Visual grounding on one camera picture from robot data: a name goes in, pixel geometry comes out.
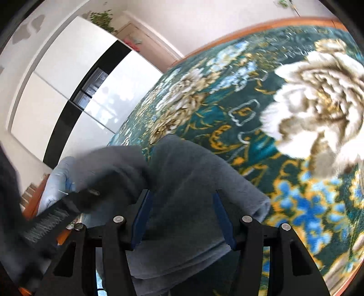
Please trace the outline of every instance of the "metal screw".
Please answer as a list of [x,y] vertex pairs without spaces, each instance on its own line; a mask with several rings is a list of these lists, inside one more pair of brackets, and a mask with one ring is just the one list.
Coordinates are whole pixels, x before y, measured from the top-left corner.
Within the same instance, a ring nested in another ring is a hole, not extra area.
[[113,219],[113,221],[115,223],[121,223],[121,222],[124,221],[124,217],[123,216],[115,216],[114,219]]
[[76,231],[81,231],[83,229],[83,224],[82,223],[77,223],[73,229],[76,230]]
[[243,218],[241,218],[245,223],[250,223],[251,221],[253,221],[253,218],[250,216],[244,216]]
[[96,195],[96,196],[99,196],[100,195],[100,192],[98,192],[97,190],[95,189],[88,189],[87,190],[89,193],[93,194],[93,195]]
[[281,225],[281,227],[282,227],[282,229],[283,229],[283,230],[285,230],[285,231],[288,231],[288,230],[290,230],[290,229],[291,229],[291,226],[290,226],[289,224],[287,224],[287,223],[283,223],[283,224]]

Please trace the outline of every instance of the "bed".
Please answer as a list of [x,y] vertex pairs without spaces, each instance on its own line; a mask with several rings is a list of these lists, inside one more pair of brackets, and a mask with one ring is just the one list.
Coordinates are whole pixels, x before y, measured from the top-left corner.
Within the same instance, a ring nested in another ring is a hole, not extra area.
[[148,158],[173,133],[219,155],[271,198],[264,224],[291,224],[340,295],[364,259],[363,63],[332,20],[235,32],[169,69],[109,145],[140,145]]

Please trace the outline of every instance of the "floral bedspread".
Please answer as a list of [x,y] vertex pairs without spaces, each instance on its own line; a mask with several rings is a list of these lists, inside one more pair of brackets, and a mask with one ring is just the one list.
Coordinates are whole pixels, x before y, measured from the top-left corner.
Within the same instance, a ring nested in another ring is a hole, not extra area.
[[[225,159],[272,200],[264,223],[291,224],[333,295],[364,259],[364,62],[351,35],[276,28],[170,69],[110,145],[174,133]],[[269,250],[265,250],[266,293]]]

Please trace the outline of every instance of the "glossy white panel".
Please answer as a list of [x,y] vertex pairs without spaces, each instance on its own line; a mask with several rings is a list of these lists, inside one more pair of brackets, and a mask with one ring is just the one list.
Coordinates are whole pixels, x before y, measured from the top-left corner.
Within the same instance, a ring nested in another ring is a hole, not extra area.
[[63,148],[60,160],[105,147],[113,136],[114,133],[82,112]]
[[66,102],[66,98],[32,73],[16,109],[11,133],[41,161]]
[[105,79],[85,112],[116,132],[161,76],[162,72],[131,51]]
[[90,68],[116,40],[104,29],[76,17],[52,43],[35,71],[70,98]]

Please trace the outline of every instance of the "black wardrobe stripe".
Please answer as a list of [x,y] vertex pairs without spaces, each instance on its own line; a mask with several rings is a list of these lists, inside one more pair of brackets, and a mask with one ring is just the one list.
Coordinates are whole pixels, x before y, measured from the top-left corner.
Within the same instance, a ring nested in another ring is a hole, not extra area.
[[51,138],[49,139],[47,149],[44,154],[43,162],[50,168],[55,168],[60,160],[64,146],[67,143],[68,137],[71,134],[78,118],[82,114],[82,110],[76,107],[73,103],[74,98],[81,90],[83,85],[87,82],[93,72],[100,68],[107,74],[110,74],[115,67],[125,58],[131,49],[116,41],[109,47],[107,51],[97,60],[97,62],[87,72],[86,76],[82,79],[81,83],[75,89],[69,101],[64,106],[61,115],[53,129]]
[[50,168],[55,168],[58,164],[63,148],[81,113],[79,108],[67,101],[54,126],[44,154],[43,162]]

